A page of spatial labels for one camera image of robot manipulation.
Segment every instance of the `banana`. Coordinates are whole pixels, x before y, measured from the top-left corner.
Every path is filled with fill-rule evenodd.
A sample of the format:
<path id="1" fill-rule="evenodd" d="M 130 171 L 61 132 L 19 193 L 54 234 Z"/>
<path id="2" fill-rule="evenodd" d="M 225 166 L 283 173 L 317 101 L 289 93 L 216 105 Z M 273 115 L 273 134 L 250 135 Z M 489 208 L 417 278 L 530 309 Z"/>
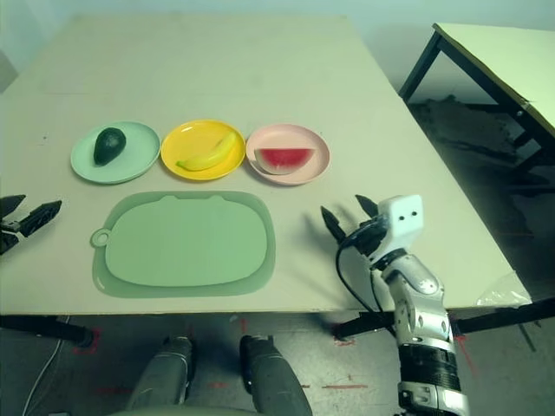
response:
<path id="1" fill-rule="evenodd" d="M 179 160 L 176 165 L 187 171 L 204 171 L 216 166 L 227 158 L 235 146 L 237 135 L 234 132 L 227 134 L 209 153 L 200 154 L 187 160 Z"/>

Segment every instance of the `avocado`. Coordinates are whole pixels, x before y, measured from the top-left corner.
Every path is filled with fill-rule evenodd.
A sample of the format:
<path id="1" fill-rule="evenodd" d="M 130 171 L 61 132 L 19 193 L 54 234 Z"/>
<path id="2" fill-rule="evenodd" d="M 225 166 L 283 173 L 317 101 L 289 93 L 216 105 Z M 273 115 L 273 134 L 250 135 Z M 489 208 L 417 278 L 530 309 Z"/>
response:
<path id="1" fill-rule="evenodd" d="M 98 166 L 108 164 L 120 155 L 125 145 L 125 134 L 119 128 L 105 128 L 96 138 L 95 163 Z"/>

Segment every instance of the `table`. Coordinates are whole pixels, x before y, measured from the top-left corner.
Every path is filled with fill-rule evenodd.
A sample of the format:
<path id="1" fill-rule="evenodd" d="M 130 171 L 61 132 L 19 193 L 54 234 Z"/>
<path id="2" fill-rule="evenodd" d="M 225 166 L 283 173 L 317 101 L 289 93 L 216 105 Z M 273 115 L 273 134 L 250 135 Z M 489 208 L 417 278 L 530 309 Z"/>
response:
<path id="1" fill-rule="evenodd" d="M 555 154 L 555 31 L 436 23 L 434 34 L 399 90 L 408 101 L 442 51 L 480 85 L 524 129 L 522 146 L 540 145 L 515 169 L 527 172 Z"/>
<path id="2" fill-rule="evenodd" d="M 28 195 L 19 212 L 57 198 L 63 205 L 51 224 L 3 256 L 2 315 L 360 310 L 336 277 L 336 245 L 320 217 L 320 205 L 327 206 L 354 229 L 365 219 L 357 193 L 374 200 L 423 196 L 426 226 L 414 253 L 445 283 L 447 307 L 526 302 L 485 225 L 345 17 L 80 17 L 3 101 L 3 195 Z M 85 182 L 69 166 L 75 141 L 97 125 L 136 120 L 163 138 L 199 118 L 227 121 L 245 137 L 271 123 L 301 124 L 327 140 L 330 168 L 307 185 L 282 187 L 248 166 L 193 183 L 157 163 L 121 185 Z M 164 190 L 234 190 L 262 198 L 277 239 L 268 284 L 228 297 L 101 293 L 91 277 L 92 232 L 127 195 Z M 357 260 L 348 265 L 359 267 Z M 363 265 L 357 270 L 353 284 L 369 300 Z M 391 310 L 383 286 L 377 291 Z M 512 292 L 524 298 L 504 296 Z"/>

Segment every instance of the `floor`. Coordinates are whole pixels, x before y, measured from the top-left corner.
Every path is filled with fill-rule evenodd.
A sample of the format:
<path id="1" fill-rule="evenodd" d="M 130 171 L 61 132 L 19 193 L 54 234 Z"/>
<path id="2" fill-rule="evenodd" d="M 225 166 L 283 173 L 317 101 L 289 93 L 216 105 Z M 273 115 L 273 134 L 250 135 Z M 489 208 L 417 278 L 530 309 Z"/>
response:
<path id="1" fill-rule="evenodd" d="M 413 108 L 532 298 L 555 296 L 555 195 L 530 198 L 508 192 L 500 173 L 527 151 L 515 152 L 511 146 L 518 129 L 502 116 L 469 111 L 456 101 Z M 532 173 L 531 180 L 554 176 L 550 167 Z M 353 317 L 351 313 L 72 317 L 71 323 L 95 328 L 97 343 L 85 350 L 62 345 L 34 396 L 30 414 L 100 416 L 121 410 L 140 372 L 168 335 L 189 335 L 199 346 L 188 404 L 253 410 L 238 373 L 238 342 L 248 333 L 274 335 L 315 415 L 391 416 L 400 412 L 395 341 L 386 331 L 334 340 L 333 324 Z M 55 345 L 53 340 L 1 330 L 2 415 L 21 414 Z M 473 333 L 459 340 L 457 348 L 462 386 L 474 415 L 553 414 L 555 318 Z"/>

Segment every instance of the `white wall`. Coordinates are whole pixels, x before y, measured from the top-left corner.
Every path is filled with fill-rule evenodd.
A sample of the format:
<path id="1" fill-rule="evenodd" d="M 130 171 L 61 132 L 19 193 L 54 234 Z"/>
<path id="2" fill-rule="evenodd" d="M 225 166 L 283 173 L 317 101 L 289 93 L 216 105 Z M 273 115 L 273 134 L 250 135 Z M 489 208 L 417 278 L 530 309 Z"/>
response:
<path id="1" fill-rule="evenodd" d="M 342 14 L 350 17 L 383 71 L 399 88 L 431 35 L 433 22 L 555 29 L 554 0 L 1 0 L 0 48 L 24 70 L 72 16 L 144 11 Z M 455 94 L 487 97 L 440 56 L 416 100 Z"/>

